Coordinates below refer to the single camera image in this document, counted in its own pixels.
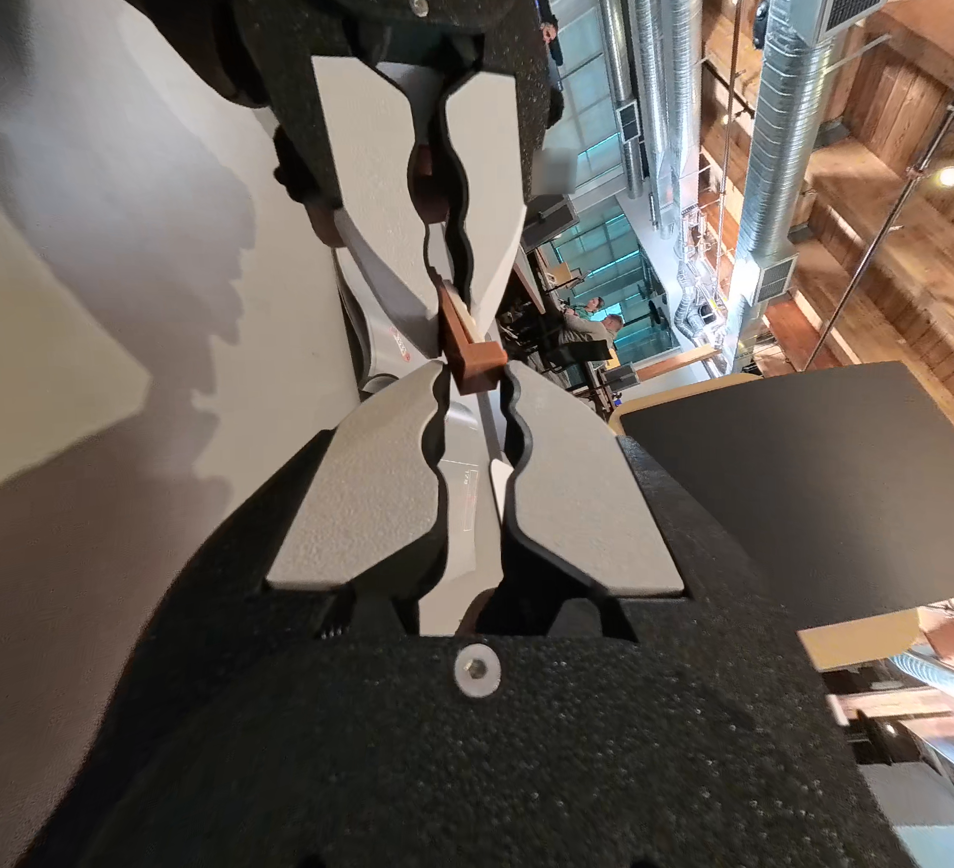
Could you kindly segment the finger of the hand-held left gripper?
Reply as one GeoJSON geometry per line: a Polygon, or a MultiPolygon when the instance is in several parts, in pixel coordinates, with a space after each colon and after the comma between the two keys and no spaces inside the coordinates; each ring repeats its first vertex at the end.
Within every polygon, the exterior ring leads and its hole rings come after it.
{"type": "Polygon", "coordinates": [[[450,240],[457,289],[478,333],[487,333],[504,297],[526,217],[515,79],[480,72],[442,108],[451,161],[462,183],[450,240]]]}
{"type": "Polygon", "coordinates": [[[433,69],[353,56],[313,56],[312,71],[338,182],[341,238],[390,321],[439,356],[439,299],[428,230],[411,195],[416,121],[436,110],[433,69]]]}

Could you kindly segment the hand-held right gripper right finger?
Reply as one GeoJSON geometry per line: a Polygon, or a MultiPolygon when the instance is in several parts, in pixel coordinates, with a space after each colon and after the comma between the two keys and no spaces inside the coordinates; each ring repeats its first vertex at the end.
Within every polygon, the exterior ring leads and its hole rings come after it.
{"type": "Polygon", "coordinates": [[[500,402],[515,535],[613,596],[683,595],[674,556],[607,424],[516,361],[505,367],[500,402]]]}

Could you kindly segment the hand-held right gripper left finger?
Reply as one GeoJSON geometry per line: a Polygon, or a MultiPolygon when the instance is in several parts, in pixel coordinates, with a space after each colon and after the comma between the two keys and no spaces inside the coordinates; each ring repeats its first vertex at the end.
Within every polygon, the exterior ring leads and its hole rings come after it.
{"type": "Polygon", "coordinates": [[[385,591],[426,591],[447,559],[450,371],[429,361],[334,430],[267,574],[271,588],[332,590],[373,569],[385,591]]]}

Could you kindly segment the grey instruction booklet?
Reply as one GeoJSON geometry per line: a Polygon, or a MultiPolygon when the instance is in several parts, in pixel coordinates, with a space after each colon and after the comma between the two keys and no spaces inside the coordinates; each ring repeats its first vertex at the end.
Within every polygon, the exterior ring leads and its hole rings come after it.
{"type": "MultiPolygon", "coordinates": [[[[361,400],[422,366],[426,359],[392,323],[346,249],[334,252],[335,274],[361,400]]],[[[499,392],[463,395],[450,384],[446,447],[440,469],[448,493],[447,566],[420,603],[424,635],[452,635],[473,600],[502,578],[499,520],[491,462],[503,457],[506,426],[499,392]]]]}

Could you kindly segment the long orange studded plate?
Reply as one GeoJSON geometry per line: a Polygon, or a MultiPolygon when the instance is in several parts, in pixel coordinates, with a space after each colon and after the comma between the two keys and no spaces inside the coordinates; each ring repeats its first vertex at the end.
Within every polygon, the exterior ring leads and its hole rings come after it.
{"type": "Polygon", "coordinates": [[[439,300],[439,326],[441,346],[447,357],[459,354],[470,345],[483,341],[476,321],[463,298],[451,281],[438,278],[436,281],[439,300]]]}

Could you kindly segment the brown plate piece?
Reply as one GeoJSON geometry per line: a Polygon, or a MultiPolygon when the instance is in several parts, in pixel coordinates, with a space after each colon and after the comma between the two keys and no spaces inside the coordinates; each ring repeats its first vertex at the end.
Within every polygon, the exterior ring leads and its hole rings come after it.
{"type": "Polygon", "coordinates": [[[495,389],[507,365],[507,352],[495,341],[447,345],[447,363],[462,396],[495,389]]]}

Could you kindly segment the grey desk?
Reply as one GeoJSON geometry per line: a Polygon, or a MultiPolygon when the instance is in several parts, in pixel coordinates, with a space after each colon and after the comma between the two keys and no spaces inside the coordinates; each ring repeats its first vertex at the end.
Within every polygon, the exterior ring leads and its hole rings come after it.
{"type": "Polygon", "coordinates": [[[2,866],[192,554],[359,402],[267,116],[121,0],[2,0],[2,866]]]}

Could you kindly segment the black monitor on stand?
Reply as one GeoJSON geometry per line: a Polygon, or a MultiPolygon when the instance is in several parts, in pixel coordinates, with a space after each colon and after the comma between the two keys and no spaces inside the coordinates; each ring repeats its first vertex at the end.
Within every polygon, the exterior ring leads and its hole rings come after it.
{"type": "Polygon", "coordinates": [[[566,194],[540,194],[527,206],[521,244],[526,252],[540,248],[576,225],[577,211],[566,194]]]}

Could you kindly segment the wood-edged black table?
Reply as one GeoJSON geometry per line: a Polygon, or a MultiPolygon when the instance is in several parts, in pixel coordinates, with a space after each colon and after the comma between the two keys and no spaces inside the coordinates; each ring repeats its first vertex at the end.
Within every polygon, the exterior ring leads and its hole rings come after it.
{"type": "Polygon", "coordinates": [[[910,650],[952,598],[952,420],[900,362],[686,385],[610,428],[741,545],[817,670],[910,650]]]}

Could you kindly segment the slim spiral air duct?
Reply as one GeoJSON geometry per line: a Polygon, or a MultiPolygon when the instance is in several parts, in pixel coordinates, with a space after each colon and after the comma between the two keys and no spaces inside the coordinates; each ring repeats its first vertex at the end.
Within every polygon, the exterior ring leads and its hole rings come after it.
{"type": "Polygon", "coordinates": [[[702,0],[598,0],[616,111],[636,102],[657,219],[698,206],[702,0]]]}

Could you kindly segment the large spiral air duct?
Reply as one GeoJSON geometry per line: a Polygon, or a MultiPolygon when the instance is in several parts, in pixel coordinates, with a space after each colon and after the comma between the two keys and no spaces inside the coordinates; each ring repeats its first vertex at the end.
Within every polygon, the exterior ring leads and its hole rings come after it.
{"type": "Polygon", "coordinates": [[[826,70],[837,38],[818,42],[826,0],[770,0],[728,317],[722,345],[730,373],[752,360],[762,278],[792,254],[793,223],[809,156],[827,103],[826,70]]]}

